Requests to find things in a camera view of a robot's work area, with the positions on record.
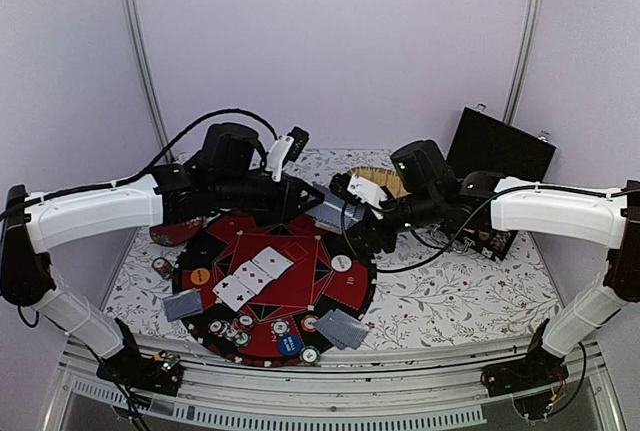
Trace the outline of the aluminium frame post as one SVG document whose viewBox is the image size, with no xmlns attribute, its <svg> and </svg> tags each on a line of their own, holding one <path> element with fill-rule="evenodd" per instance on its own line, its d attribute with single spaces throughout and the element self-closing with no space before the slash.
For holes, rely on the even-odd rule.
<svg viewBox="0 0 640 431">
<path fill-rule="evenodd" d="M 142 22 L 137 0 L 121 0 L 121 2 L 139 81 L 151 120 L 153 134 L 158 147 L 163 149 L 169 143 L 169 137 L 153 81 L 151 66 L 144 42 Z"/>
<path fill-rule="evenodd" d="M 524 89 L 528 65 L 534 45 L 535 33 L 543 0 L 527 0 L 520 43 L 516 54 L 514 71 L 505 104 L 502 121 L 513 125 Z"/>
</svg>

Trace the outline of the red white poker chip stack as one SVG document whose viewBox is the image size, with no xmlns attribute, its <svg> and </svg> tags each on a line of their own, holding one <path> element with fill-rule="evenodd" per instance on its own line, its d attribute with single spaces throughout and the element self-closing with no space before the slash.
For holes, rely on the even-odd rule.
<svg viewBox="0 0 640 431">
<path fill-rule="evenodd" d="M 316 324 L 319 318 L 315 315 L 304 316 L 301 320 L 301 327 L 307 333 L 316 332 Z"/>
</svg>

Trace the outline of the dealt blue card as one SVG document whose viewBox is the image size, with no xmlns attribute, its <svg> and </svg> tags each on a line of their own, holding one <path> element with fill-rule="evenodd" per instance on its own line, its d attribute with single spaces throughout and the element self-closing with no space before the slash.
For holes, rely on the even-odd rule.
<svg viewBox="0 0 640 431">
<path fill-rule="evenodd" d="M 327 338 L 335 347 L 343 350 L 353 345 L 351 332 L 344 322 L 340 322 L 333 315 L 325 315 L 315 322 L 314 328 Z"/>
<path fill-rule="evenodd" d="M 200 291 L 195 288 L 165 297 L 162 306 L 168 322 L 195 316 L 204 310 Z"/>
</svg>

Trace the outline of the multicolour chip stack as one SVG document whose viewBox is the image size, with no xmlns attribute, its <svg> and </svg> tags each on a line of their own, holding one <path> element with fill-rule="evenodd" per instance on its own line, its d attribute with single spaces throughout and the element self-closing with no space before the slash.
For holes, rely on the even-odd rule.
<svg viewBox="0 0 640 431">
<path fill-rule="evenodd" d="M 157 257 L 152 261 L 152 269 L 163 279 L 168 280 L 173 275 L 173 266 L 165 257 Z"/>
</svg>

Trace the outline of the white dealer button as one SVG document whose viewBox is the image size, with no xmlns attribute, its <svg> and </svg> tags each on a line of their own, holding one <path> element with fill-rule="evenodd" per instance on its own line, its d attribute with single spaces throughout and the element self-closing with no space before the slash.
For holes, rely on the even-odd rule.
<svg viewBox="0 0 640 431">
<path fill-rule="evenodd" d="M 351 270 L 353 266 L 352 259 L 344 254 L 338 254 L 331 259 L 331 267 L 338 273 L 345 273 Z"/>
</svg>

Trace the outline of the green poker chip stack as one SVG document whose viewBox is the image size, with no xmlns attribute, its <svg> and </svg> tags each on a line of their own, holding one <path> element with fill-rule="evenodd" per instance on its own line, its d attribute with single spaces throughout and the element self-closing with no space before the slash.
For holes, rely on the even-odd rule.
<svg viewBox="0 0 640 431">
<path fill-rule="evenodd" d="M 306 365 L 315 365 L 320 359 L 320 351 L 314 346 L 305 346 L 301 349 L 299 358 Z"/>
</svg>

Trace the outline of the blue white poker chip stack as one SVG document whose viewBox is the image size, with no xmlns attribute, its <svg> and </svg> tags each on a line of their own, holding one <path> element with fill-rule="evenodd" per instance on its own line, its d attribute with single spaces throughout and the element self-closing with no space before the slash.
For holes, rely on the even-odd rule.
<svg viewBox="0 0 640 431">
<path fill-rule="evenodd" d="M 221 337 L 239 348 L 246 347 L 251 343 L 250 330 L 238 328 L 232 324 L 226 327 L 221 333 Z"/>
</svg>

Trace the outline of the red floral round dish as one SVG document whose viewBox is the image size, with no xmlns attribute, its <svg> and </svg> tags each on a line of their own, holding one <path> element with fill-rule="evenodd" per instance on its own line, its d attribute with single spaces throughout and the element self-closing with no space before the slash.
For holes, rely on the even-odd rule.
<svg viewBox="0 0 640 431">
<path fill-rule="evenodd" d="M 203 223 L 203 218 L 194 218 L 179 224 L 154 226 L 149 228 L 149 235 L 151 240 L 160 246 L 175 247 L 196 236 Z"/>
</svg>

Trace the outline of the woven bamboo tray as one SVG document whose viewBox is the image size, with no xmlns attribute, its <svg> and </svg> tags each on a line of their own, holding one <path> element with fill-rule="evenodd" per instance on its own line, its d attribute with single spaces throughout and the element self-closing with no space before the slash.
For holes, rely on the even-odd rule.
<svg viewBox="0 0 640 431">
<path fill-rule="evenodd" d="M 348 171 L 349 175 L 365 178 L 383 189 L 388 190 L 393 198 L 407 196 L 409 192 L 405 189 L 399 174 L 395 170 L 381 167 L 361 166 L 354 167 Z"/>
</svg>

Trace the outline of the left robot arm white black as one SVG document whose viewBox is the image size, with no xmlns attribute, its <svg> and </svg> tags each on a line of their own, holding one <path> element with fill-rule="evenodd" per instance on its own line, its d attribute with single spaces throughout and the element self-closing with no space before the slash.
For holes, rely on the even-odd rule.
<svg viewBox="0 0 640 431">
<path fill-rule="evenodd" d="M 176 395 L 182 366 L 168 356 L 143 356 L 126 324 L 54 274 L 50 250 L 121 229 L 181 224 L 219 210 L 271 213 L 279 222 L 290 221 L 324 200 L 313 186 L 283 171 L 307 141 L 307 132 L 294 128 L 264 149 L 255 130 L 214 124 L 201 149 L 183 164 L 151 165 L 120 181 L 49 194 L 12 187 L 1 215 L 2 297 L 83 341 L 98 361 L 100 378 L 122 388 Z"/>
</svg>

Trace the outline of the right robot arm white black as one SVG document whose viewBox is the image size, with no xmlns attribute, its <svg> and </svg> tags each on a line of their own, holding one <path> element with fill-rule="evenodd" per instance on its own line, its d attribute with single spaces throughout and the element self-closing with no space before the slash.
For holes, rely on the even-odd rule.
<svg viewBox="0 0 640 431">
<path fill-rule="evenodd" d="M 530 182 L 475 171 L 456 177 L 432 140 L 410 143 L 391 156 L 406 190 L 392 197 L 352 173 L 345 199 L 366 206 L 344 236 L 357 254 L 392 252 L 401 231 L 439 224 L 455 236 L 464 229 L 531 231 L 604 246 L 607 267 L 535 331 L 523 358 L 485 367 L 490 396 L 545 386 L 567 378 L 566 356 L 616 313 L 639 300 L 639 184 L 593 190 Z"/>
</svg>

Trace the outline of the aluminium frame post right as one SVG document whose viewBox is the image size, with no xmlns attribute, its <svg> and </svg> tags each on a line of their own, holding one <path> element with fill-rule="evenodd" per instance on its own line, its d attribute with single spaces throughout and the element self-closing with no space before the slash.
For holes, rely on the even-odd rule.
<svg viewBox="0 0 640 431">
<path fill-rule="evenodd" d="M 528 65 L 534 45 L 535 33 L 543 0 L 527 0 L 520 43 L 516 54 L 514 71 L 505 104 L 502 121 L 513 125 L 524 89 Z"/>
</svg>

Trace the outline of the aluminium frame post left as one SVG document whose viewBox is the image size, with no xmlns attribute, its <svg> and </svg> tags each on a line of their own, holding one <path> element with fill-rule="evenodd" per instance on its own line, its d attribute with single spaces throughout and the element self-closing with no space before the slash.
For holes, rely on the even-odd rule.
<svg viewBox="0 0 640 431">
<path fill-rule="evenodd" d="M 121 0 L 121 2 L 139 81 L 151 120 L 153 134 L 158 147 L 163 149 L 169 143 L 169 137 L 153 81 L 151 66 L 144 42 L 142 22 L 137 0 Z"/>
</svg>

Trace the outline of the blue small blind button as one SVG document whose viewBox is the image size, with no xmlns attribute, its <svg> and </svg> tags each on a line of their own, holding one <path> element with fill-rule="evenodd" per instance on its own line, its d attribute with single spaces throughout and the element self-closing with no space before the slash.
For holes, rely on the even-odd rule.
<svg viewBox="0 0 640 431">
<path fill-rule="evenodd" d="M 284 356 L 296 356 L 302 348 L 301 339 L 293 334 L 285 334 L 279 338 L 278 351 Z"/>
</svg>

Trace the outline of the round red black poker mat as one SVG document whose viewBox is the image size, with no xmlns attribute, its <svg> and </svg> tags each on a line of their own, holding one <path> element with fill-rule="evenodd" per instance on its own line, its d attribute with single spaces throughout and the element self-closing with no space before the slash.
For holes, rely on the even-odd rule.
<svg viewBox="0 0 640 431">
<path fill-rule="evenodd" d="M 213 288 L 265 247 L 273 247 L 294 265 L 234 312 L 213 293 Z M 338 273 L 332 269 L 331 259 L 338 254 L 352 259 L 350 271 Z M 197 268 L 206 268 L 211 273 L 211 279 L 202 286 L 190 280 L 191 272 Z M 201 294 L 203 312 L 182 321 L 188 333 L 212 353 L 253 367 L 300 363 L 299 354 L 284 356 L 278 351 L 280 337 L 271 332 L 271 323 L 277 319 L 289 321 L 288 334 L 298 336 L 302 348 L 314 346 L 320 352 L 331 349 L 331 342 L 318 331 L 307 333 L 302 329 L 302 318 L 315 315 L 320 319 L 331 311 L 341 310 L 362 319 L 373 300 L 375 287 L 375 269 L 356 261 L 341 236 L 316 227 L 308 215 L 287 223 L 277 222 L 265 213 L 223 215 L 187 242 L 172 277 L 173 293 L 195 288 Z M 236 319 L 243 314 L 252 316 L 255 326 L 250 330 L 251 343 L 239 348 L 222 338 L 221 333 L 230 324 L 238 327 Z"/>
</svg>

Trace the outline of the orange big blind button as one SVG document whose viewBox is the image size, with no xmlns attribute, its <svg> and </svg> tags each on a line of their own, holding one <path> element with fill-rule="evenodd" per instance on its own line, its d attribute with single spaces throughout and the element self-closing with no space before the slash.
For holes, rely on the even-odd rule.
<svg viewBox="0 0 640 431">
<path fill-rule="evenodd" d="M 211 279 L 211 273 L 206 268 L 197 268 L 191 272 L 190 280 L 196 286 L 202 286 Z"/>
</svg>

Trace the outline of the black poker set case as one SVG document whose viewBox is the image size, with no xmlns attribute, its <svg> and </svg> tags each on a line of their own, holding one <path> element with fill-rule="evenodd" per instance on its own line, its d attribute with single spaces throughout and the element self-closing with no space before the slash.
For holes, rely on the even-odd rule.
<svg viewBox="0 0 640 431">
<path fill-rule="evenodd" d="M 475 171 L 541 181 L 556 147 L 481 111 L 464 108 L 446 161 L 459 178 Z"/>
</svg>

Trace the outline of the aluminium front rail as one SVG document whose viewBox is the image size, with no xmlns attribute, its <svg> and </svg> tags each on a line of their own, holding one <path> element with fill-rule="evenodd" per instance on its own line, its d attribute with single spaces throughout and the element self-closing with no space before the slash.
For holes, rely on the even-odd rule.
<svg viewBox="0 0 640 431">
<path fill-rule="evenodd" d="M 142 336 L 144 353 L 180 356 L 176 397 L 154 395 L 142 412 L 154 430 L 623 430 L 627 424 L 596 341 L 567 357 L 552 415 L 528 421 L 522 404 L 546 389 L 493 396 L 482 369 L 520 358 L 527 340 L 453 347 L 329 351 L 315 366 L 273 370 L 228 362 L 192 341 Z"/>
</svg>

